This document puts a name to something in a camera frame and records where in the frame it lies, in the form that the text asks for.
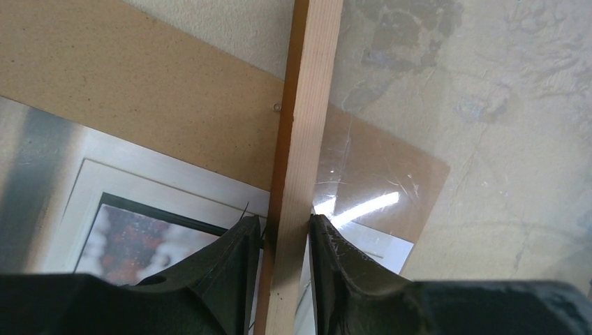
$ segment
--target transparent plastic sheet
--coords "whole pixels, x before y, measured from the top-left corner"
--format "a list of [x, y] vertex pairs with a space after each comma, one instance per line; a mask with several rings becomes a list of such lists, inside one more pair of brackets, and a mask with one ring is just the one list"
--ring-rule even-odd
[[331, 103], [353, 118], [327, 116], [317, 211], [413, 242], [411, 279], [588, 293], [591, 17], [580, 0], [345, 0]]

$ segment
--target brown cardboard sheet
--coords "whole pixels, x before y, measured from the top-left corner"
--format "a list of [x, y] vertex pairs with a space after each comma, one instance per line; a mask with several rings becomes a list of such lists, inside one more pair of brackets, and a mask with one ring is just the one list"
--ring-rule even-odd
[[[0, 8], [0, 96], [266, 191], [279, 123], [272, 106], [282, 87], [117, 0], [5, 0]], [[405, 209], [356, 222], [416, 242], [447, 171], [330, 107], [315, 203], [336, 195], [337, 213], [400, 191]]]

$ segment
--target wooden beam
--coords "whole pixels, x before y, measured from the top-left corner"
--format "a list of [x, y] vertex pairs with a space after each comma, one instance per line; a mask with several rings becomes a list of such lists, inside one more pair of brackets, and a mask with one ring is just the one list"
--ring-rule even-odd
[[292, 334], [343, 0], [296, 0], [255, 334]]

